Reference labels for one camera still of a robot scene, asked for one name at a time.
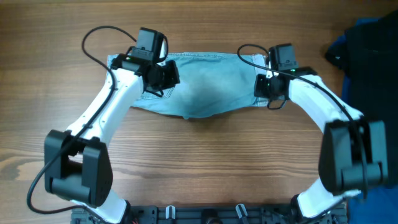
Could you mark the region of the light blue denim shorts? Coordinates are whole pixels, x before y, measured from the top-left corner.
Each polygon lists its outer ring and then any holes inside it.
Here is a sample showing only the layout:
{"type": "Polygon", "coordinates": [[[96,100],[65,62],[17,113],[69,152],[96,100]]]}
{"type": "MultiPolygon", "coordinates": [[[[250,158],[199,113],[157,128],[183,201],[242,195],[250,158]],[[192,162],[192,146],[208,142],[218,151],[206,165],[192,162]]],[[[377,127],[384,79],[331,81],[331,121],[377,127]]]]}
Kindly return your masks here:
{"type": "Polygon", "coordinates": [[[189,119],[268,104],[268,99],[254,96],[256,77],[265,71],[235,54],[171,53],[167,60],[175,61],[180,83],[164,90],[161,98],[145,92],[132,107],[189,119]]]}

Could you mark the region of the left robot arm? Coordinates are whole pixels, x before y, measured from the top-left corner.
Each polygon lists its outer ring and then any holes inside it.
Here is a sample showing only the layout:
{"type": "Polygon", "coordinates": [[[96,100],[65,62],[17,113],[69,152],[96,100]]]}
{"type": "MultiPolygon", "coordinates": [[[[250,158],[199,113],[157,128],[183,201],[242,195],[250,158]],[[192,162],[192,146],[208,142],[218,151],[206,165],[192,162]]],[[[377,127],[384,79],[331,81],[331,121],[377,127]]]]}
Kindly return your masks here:
{"type": "Polygon", "coordinates": [[[112,190],[113,171],[108,146],[132,104],[143,93],[163,97],[164,90],[180,82],[178,68],[167,60],[169,44],[156,30],[140,28],[134,45],[109,65],[104,86],[86,111],[65,131],[51,130],[44,141],[45,165],[27,194],[35,213],[32,193],[40,178],[45,190],[73,202],[92,223],[132,223],[130,203],[112,190]]]}

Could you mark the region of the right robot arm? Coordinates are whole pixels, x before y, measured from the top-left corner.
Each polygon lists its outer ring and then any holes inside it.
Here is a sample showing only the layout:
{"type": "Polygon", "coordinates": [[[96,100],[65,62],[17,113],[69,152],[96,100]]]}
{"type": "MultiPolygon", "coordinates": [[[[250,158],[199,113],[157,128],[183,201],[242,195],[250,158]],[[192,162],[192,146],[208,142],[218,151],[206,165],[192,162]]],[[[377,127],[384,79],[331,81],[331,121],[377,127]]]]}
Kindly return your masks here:
{"type": "Polygon", "coordinates": [[[330,91],[310,67],[299,67],[291,44],[267,51],[265,73],[254,85],[256,97],[299,105],[323,133],[319,178],[292,199],[291,217],[308,222],[388,180],[384,122],[364,117],[330,91]]]}

